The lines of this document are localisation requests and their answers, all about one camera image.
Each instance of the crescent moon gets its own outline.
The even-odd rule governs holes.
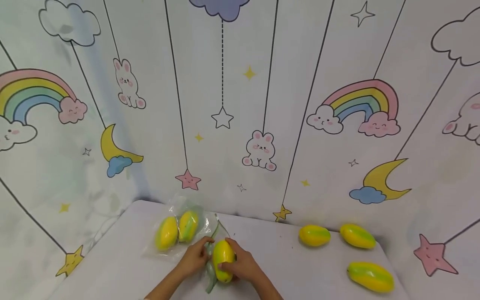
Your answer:
[[[381,191],[382,194],[386,196],[385,200],[398,199],[405,195],[411,191],[411,189],[403,191],[392,190],[387,186],[387,177],[396,167],[406,160],[407,158],[398,159],[376,166],[370,172],[368,172],[368,174],[365,176],[365,179],[363,179],[363,186],[371,186]]]
[[[132,162],[134,163],[139,163],[141,162],[144,157],[124,151],[115,145],[113,142],[113,129],[115,127],[115,124],[112,124],[105,128],[102,133],[102,137],[100,138],[100,148],[102,149],[102,154],[103,157],[107,160],[110,161],[112,157],[116,156],[123,156],[123,157],[129,157]]]

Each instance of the yellow mango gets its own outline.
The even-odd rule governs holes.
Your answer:
[[[180,218],[179,241],[189,242],[197,232],[198,216],[194,211],[185,212]]]
[[[373,249],[377,244],[368,231],[355,224],[344,224],[340,228],[340,235],[347,243],[358,248]]]
[[[389,293],[395,288],[393,276],[377,264],[353,262],[347,273],[352,281],[377,293]]]
[[[220,240],[213,248],[213,267],[215,268],[216,278],[224,283],[232,280],[233,274],[218,269],[220,263],[232,263],[235,261],[235,253],[226,240]]]
[[[299,238],[307,246],[319,247],[330,241],[330,232],[317,225],[307,225],[300,228]]]
[[[175,245],[179,230],[174,216],[166,217],[155,234],[155,246],[159,251],[165,251]]]

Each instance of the hanging star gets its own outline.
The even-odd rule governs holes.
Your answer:
[[[82,256],[82,249],[84,246],[80,246],[75,253],[67,253],[65,256],[65,264],[62,268],[57,272],[55,276],[61,275],[65,273],[66,276],[70,275],[70,273],[78,266],[78,264],[84,258]]]
[[[195,136],[195,138],[197,139],[198,142],[200,142],[201,140],[204,139],[204,138],[200,135],[200,133],[198,133],[197,136]]]
[[[246,190],[247,190],[247,189],[245,189],[245,188],[243,187],[243,185],[237,185],[237,186],[238,186],[238,188],[240,188],[240,192],[243,192],[243,191],[246,191]]]
[[[354,165],[358,165],[358,162],[356,162],[354,159],[353,161],[350,161],[349,164],[351,167],[353,167]]]
[[[282,204],[282,206],[280,207],[280,212],[279,213],[273,213],[274,216],[276,216],[275,222],[278,222],[280,218],[286,220],[287,215],[290,215],[291,213],[292,212],[289,211],[288,209],[286,209]]]
[[[212,118],[214,118],[216,121],[215,128],[225,126],[230,129],[230,121],[232,121],[233,116],[227,114],[223,106],[216,115],[212,115]]]
[[[175,176],[175,178],[182,182],[182,189],[191,188],[192,190],[198,191],[197,183],[199,183],[201,179],[193,177],[188,169],[185,171],[185,174]]]
[[[361,8],[361,10],[359,12],[356,12],[356,13],[353,13],[353,14],[350,15],[352,17],[357,18],[357,20],[358,20],[357,28],[360,27],[363,20],[365,20],[366,18],[370,18],[370,17],[375,16],[374,13],[371,13],[371,12],[368,11],[367,5],[368,5],[368,1],[365,1],[365,4],[363,5],[363,7]]]
[[[67,204],[62,203],[59,213],[68,212],[69,208],[70,208],[70,203],[67,203]]]
[[[430,244],[423,234],[420,234],[420,247],[413,254],[421,260],[423,269],[428,276],[432,276],[436,270],[458,274],[458,271],[444,259],[445,244]]]
[[[243,73],[243,75],[245,75],[248,78],[248,81],[250,81],[250,79],[252,79],[252,77],[254,77],[256,74],[252,71],[252,67],[248,66],[248,71]]]

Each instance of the table surface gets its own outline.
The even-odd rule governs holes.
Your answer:
[[[155,223],[168,215],[163,204],[134,202],[58,287],[50,300],[142,299],[175,266],[159,258],[142,256],[152,239]],[[299,244],[299,227],[218,214],[230,235],[268,275],[284,299],[408,300],[395,276],[390,294],[375,294],[347,276],[352,261],[382,265],[394,274],[380,245],[359,250],[346,244],[336,232],[330,243],[317,249]],[[180,285],[172,299],[257,299],[246,282],[217,284],[210,295],[199,278]]]

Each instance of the plastic bag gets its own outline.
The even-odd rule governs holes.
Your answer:
[[[192,199],[175,195],[168,202],[168,216],[152,228],[151,240],[142,256],[159,257],[176,263],[188,246],[204,236],[212,236],[216,226],[214,213],[204,211]]]

